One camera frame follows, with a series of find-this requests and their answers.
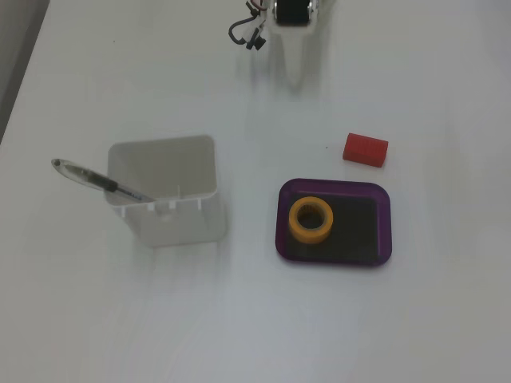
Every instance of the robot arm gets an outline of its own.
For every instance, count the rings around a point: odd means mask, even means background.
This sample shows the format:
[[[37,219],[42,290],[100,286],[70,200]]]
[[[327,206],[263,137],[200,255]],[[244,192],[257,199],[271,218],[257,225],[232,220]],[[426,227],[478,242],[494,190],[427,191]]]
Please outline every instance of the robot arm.
[[[231,39],[247,49],[259,50],[266,40],[261,37],[265,26],[271,34],[280,36],[283,43],[287,77],[298,85],[303,75],[303,51],[306,37],[313,34],[318,23],[320,0],[251,0],[247,2],[253,18],[234,24],[229,30]],[[239,25],[249,23],[241,40],[232,35]]]

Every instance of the yellow tape roll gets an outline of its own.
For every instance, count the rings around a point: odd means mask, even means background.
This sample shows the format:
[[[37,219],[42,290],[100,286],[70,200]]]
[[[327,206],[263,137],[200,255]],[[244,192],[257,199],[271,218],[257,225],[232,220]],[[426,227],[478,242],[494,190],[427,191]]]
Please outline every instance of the yellow tape roll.
[[[305,215],[317,215],[323,223],[316,228],[305,228],[300,220]],[[334,213],[328,203],[320,198],[305,197],[296,201],[289,211],[289,230],[301,243],[316,244],[328,238],[334,224]]]

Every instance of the white plastic container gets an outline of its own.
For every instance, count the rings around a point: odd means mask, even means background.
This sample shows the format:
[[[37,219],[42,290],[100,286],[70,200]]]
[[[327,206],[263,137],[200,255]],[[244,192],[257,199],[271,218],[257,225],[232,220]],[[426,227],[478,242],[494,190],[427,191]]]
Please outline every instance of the white plastic container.
[[[110,193],[106,201],[149,247],[217,241],[227,224],[215,157],[210,136],[115,144],[108,176],[156,202],[136,204]]]

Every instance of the black cable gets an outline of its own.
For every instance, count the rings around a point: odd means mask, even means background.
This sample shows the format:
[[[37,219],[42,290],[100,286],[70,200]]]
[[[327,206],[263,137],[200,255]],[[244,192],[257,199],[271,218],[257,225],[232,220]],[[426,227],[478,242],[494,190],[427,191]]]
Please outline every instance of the black cable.
[[[257,18],[257,16],[252,16],[251,18],[246,18],[245,20],[242,20],[240,22],[235,22],[234,24],[231,25],[231,28],[229,28],[229,37],[231,38],[231,40],[234,41],[235,44],[237,45],[243,45],[243,44],[246,44],[247,42],[245,41],[244,38],[241,38],[240,40],[238,40],[237,38],[234,37],[234,34],[232,33],[232,31],[237,27],[237,26],[242,26],[243,24],[247,24],[248,22],[253,22],[255,19]]]
[[[246,2],[245,5],[250,10],[250,14],[252,15],[251,18],[246,18],[245,20],[241,20],[240,22],[235,22],[231,25],[231,28],[229,28],[229,37],[231,38],[232,42],[234,42],[237,45],[244,45],[247,44],[247,41],[244,38],[241,38],[238,40],[234,37],[234,33],[232,32],[237,26],[242,26],[243,24],[247,24],[248,22],[253,22],[261,13],[258,10],[255,10],[251,7],[249,2]]]

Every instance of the gray wall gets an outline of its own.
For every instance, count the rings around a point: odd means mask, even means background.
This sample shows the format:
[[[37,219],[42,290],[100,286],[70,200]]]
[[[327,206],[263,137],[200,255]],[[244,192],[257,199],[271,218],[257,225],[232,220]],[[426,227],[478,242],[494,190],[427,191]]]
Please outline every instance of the gray wall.
[[[0,0],[0,140],[50,0]]]

